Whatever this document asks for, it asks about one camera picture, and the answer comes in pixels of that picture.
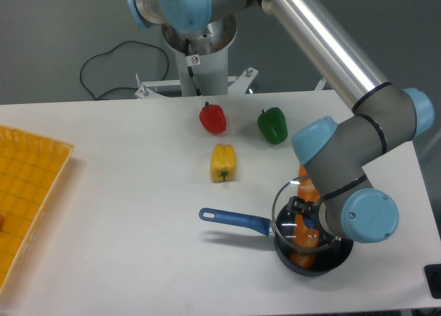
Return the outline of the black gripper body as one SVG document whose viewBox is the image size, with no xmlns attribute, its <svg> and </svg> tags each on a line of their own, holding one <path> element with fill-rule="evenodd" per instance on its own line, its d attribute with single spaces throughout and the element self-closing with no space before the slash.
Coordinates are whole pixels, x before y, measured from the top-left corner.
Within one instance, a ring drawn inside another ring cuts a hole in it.
<svg viewBox="0 0 441 316">
<path fill-rule="evenodd" d="M 322 202 L 308 202 L 307 210 L 305 211 L 305 226 L 306 227 L 320 227 L 320 207 Z"/>
</svg>

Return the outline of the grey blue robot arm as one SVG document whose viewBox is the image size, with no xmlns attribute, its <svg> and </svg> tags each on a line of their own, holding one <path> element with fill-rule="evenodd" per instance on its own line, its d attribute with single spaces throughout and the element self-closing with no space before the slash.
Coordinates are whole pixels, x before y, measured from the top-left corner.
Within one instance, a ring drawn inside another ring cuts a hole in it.
<svg viewBox="0 0 441 316">
<path fill-rule="evenodd" d="M 257 3 L 288 31 L 334 88 L 352 117 L 324 117 L 291 140 L 325 207 L 321 225 L 359 243 L 386 240 L 398 208 L 371 186 L 363 166 L 417 138 L 434 121 L 427 95 L 396 89 L 318 0 L 126 0 L 142 28 L 162 27 L 169 45 L 187 58 L 212 55 L 235 37 L 234 14 Z"/>
</svg>

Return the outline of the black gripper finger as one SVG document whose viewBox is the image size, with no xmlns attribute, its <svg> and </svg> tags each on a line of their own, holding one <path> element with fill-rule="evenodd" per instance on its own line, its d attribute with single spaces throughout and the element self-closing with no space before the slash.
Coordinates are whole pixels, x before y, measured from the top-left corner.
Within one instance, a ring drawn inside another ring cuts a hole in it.
<svg viewBox="0 0 441 316">
<path fill-rule="evenodd" d="M 312 201 L 306 201 L 298 196 L 292 196 L 287 203 L 287 210 L 291 213 L 311 217 L 314 213 L 314 203 Z"/>
</svg>

